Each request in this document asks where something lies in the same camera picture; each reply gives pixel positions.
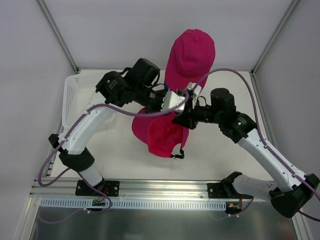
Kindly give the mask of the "pink cap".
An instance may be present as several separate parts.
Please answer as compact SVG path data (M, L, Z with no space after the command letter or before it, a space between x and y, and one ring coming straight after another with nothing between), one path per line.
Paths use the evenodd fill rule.
M216 57L215 42L200 29L187 29L171 47L165 69L164 81L172 91L183 90L188 83L199 83L212 68Z
M189 129L175 124L175 113L133 118L132 133L147 145L149 153L161 158L183 159Z

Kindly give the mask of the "blue cap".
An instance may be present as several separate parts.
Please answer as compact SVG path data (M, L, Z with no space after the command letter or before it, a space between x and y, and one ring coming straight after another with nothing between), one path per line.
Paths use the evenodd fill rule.
M165 88L166 90L169 89L169 87L168 87L168 85L167 85L167 83L166 83L165 81L164 81L163 85L164 85L164 88Z

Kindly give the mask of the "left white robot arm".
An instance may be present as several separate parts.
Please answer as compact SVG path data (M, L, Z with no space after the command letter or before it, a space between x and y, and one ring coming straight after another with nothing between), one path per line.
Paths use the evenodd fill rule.
M154 111L160 110L162 91L154 91L160 78L160 69L146 58L140 58L133 67L110 71L95 86L87 106L67 132L51 134L52 147L59 152L61 162L79 173L93 195L104 191L103 177L95 166L95 159L87 144L98 129L110 120L115 108L136 102Z

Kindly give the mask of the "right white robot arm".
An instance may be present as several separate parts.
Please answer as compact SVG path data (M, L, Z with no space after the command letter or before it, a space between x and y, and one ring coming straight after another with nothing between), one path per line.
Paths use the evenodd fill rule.
M305 174L287 160L261 133L257 122L236 110L234 96L226 88L211 91L211 104L201 106L196 93L188 90L173 94L170 103L177 107L173 123L190 130L197 123L217 124L224 136L246 150L272 177L271 181L249 177L235 171L215 188L230 198L248 195L271 203L286 218L293 217L315 195L320 179Z

